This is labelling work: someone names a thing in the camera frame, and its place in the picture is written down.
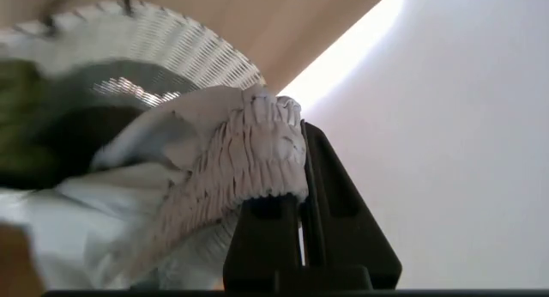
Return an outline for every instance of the white surface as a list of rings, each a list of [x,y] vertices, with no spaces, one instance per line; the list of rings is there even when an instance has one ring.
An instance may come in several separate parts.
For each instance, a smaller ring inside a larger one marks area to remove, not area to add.
[[[399,255],[400,288],[549,287],[547,4],[404,0],[305,114]]]

